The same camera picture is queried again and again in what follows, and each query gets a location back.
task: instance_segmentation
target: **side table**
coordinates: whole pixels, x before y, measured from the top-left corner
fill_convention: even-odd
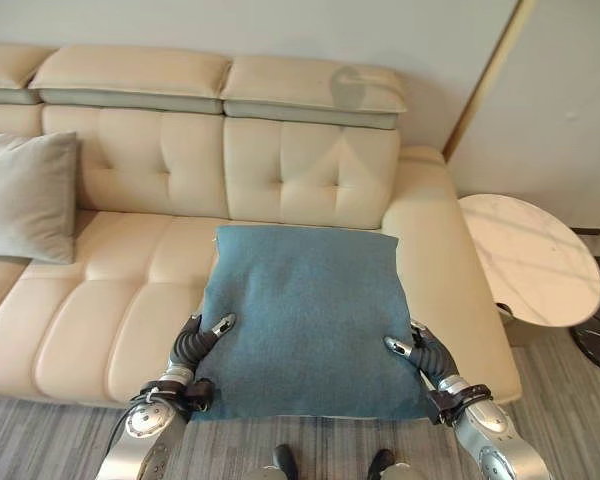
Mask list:
[[[600,271],[566,225],[504,195],[471,195],[460,206],[512,346],[596,312]]]

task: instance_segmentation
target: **sofa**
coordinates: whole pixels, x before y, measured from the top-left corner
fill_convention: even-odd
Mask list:
[[[165,366],[228,224],[399,239],[413,318],[518,398],[445,161],[401,146],[385,68],[179,49],[0,44],[0,133],[76,132],[75,260],[0,257],[0,396],[120,406]]]

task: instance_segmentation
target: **blue cushion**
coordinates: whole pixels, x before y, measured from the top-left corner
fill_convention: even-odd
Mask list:
[[[419,374],[382,341],[410,338],[397,244],[335,228],[219,227],[202,327],[238,318],[198,370],[217,387],[198,418],[422,417]]]

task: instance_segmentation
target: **floor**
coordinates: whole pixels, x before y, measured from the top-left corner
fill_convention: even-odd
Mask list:
[[[585,239],[595,254],[597,239]],[[600,369],[564,329],[515,348],[523,399],[509,406],[556,479],[600,480]],[[93,480],[118,412],[0,399],[0,480]],[[232,480],[289,443],[303,480],[364,479],[378,448],[393,448],[430,479],[480,475],[445,427],[427,421],[275,418],[191,423],[167,479]]]

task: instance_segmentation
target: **wall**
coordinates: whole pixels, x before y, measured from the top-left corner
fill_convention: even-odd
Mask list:
[[[449,166],[460,195],[600,228],[600,0],[538,0]]]
[[[329,58],[407,76],[405,143],[441,149],[514,0],[0,0],[0,41]]]

